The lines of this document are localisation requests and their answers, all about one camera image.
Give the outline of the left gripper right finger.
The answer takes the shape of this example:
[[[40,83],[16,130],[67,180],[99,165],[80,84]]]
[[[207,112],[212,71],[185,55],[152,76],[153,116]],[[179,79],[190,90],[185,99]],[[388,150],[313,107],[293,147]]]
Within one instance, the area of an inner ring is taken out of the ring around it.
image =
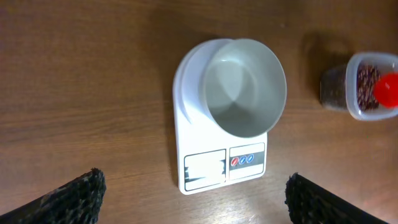
[[[386,224],[298,173],[286,183],[285,204],[294,224]]]

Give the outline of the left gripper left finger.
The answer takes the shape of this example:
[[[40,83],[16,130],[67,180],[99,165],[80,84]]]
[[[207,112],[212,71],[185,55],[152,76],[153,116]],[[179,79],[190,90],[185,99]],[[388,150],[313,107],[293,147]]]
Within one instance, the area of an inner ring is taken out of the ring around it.
[[[88,223],[98,222],[106,191],[105,176],[97,168],[67,184],[1,215],[1,223]]]

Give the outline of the orange plastic measuring scoop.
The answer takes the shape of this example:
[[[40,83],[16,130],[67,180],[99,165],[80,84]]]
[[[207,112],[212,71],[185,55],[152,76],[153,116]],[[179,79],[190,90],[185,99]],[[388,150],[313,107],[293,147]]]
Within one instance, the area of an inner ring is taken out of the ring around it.
[[[397,107],[397,72],[387,73],[374,86],[373,95],[386,108]]]

